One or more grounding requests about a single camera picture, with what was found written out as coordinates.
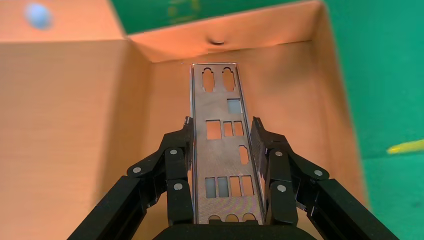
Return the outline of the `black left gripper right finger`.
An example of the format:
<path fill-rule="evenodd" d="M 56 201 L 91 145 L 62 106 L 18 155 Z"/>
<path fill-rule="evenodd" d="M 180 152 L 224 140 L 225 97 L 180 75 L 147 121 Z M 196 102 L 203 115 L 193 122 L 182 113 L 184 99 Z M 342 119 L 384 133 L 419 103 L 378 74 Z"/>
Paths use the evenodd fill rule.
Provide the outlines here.
<path fill-rule="evenodd" d="M 264 179 L 267 225 L 295 227 L 297 210 L 325 240 L 394 240 L 396 236 L 322 167 L 298 155 L 284 135 L 254 117 L 251 152 Z"/>

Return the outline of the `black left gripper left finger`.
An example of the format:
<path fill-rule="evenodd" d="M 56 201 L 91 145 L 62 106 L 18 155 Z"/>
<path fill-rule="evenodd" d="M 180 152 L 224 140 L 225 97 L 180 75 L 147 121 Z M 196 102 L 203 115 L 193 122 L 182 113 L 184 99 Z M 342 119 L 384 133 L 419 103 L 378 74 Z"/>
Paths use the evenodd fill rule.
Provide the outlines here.
<path fill-rule="evenodd" d="M 166 133 L 157 151 L 130 166 L 69 236 L 70 240 L 130 240 L 148 208 L 163 193 L 170 206 L 169 225 L 192 224 L 194 208 L 188 171 L 193 155 L 194 120 Z"/>

